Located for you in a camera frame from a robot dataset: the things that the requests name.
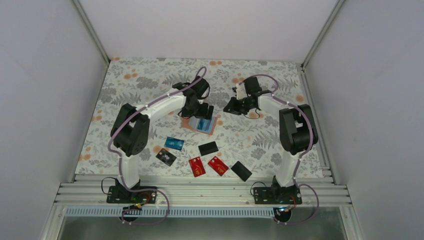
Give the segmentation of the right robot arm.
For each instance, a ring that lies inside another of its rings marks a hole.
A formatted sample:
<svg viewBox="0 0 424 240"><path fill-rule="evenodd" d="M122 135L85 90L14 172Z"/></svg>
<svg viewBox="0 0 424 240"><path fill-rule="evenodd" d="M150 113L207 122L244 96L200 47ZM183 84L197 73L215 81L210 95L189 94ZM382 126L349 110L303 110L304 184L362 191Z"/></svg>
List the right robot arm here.
<svg viewBox="0 0 424 240"><path fill-rule="evenodd" d="M278 204L290 197L288 187L297 185L297 171L303 156L318 142L318 132L312 108L308 104L296 105L275 95L276 89L262 89L256 74L237 83L223 111L233 115L246 115L250 110L264 111L278 119L279 141L283 147L281 165L274 176L277 185L271 189L271 198Z"/></svg>

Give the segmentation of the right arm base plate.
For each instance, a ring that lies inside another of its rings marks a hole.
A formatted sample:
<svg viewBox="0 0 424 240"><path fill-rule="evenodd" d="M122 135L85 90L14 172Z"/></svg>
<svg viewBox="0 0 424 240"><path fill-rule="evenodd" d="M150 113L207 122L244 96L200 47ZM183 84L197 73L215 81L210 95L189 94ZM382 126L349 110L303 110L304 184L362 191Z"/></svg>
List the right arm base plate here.
<svg viewBox="0 0 424 240"><path fill-rule="evenodd" d="M254 187L252 194L256 205L301 205L303 203L300 189L295 186L279 189Z"/></svg>

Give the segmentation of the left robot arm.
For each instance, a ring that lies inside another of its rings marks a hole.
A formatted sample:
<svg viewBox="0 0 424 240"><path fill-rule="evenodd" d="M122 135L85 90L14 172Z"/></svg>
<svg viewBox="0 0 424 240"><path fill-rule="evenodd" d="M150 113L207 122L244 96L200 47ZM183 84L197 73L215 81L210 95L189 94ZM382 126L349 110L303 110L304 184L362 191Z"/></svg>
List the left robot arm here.
<svg viewBox="0 0 424 240"><path fill-rule="evenodd" d="M179 110L184 119L211 120L214 107L204 100L209 96L210 84L202 77L189 82L179 82L151 103L121 107L112 127L108 150L118 154L118 182L122 186L119 196L131 203L139 197L140 177L133 156L147 145L150 125L166 114Z"/></svg>

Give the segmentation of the blue VIP card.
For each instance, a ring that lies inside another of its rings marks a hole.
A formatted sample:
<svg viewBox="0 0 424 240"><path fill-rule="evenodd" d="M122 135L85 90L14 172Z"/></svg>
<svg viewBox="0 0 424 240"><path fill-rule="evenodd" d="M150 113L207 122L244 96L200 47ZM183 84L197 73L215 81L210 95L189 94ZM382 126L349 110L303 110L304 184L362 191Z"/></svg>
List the blue VIP card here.
<svg viewBox="0 0 424 240"><path fill-rule="evenodd" d="M209 133L212 131L213 128L213 121L212 119L200 119L196 129L201 132Z"/></svg>

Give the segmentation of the brown leather card holder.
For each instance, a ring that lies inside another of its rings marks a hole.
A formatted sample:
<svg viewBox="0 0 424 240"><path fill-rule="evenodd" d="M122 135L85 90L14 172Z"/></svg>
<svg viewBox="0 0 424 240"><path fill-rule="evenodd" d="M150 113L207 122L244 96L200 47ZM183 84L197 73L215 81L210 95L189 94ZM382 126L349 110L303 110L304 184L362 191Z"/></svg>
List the brown leather card holder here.
<svg viewBox="0 0 424 240"><path fill-rule="evenodd" d="M218 118L216 116L213 116L211 119L203 119L196 117L182 118L181 127L197 133L202 133L211 136L215 131L217 119Z"/></svg>

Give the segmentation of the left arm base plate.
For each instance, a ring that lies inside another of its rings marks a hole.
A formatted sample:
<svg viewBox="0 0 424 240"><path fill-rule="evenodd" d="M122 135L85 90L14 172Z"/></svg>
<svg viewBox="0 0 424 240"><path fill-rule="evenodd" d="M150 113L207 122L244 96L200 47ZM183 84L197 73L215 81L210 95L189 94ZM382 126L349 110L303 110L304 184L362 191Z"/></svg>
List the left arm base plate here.
<svg viewBox="0 0 424 240"><path fill-rule="evenodd" d="M155 204L157 196L156 186L135 186L133 190L142 190L140 192L131 192L123 186L110 186L106 192L106 202L108 204Z"/></svg>

